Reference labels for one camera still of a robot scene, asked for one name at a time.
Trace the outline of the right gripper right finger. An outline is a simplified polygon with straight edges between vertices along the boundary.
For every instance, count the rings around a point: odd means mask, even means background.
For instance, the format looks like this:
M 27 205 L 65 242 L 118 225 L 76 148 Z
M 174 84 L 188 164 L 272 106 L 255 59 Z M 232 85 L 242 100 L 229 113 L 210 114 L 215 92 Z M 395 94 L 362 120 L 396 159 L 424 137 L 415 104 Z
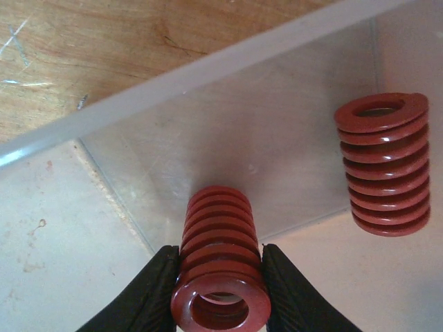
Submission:
M 263 247 L 262 273 L 271 300 L 267 331 L 359 331 L 275 244 Z

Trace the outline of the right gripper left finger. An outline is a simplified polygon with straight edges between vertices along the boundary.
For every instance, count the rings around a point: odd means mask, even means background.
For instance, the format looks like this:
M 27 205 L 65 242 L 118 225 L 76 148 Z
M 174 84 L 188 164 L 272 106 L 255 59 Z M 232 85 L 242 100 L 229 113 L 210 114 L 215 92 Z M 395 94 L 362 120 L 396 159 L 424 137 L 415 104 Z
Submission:
M 79 331 L 176 331 L 170 302 L 179 274 L 179 247 L 163 246 Z

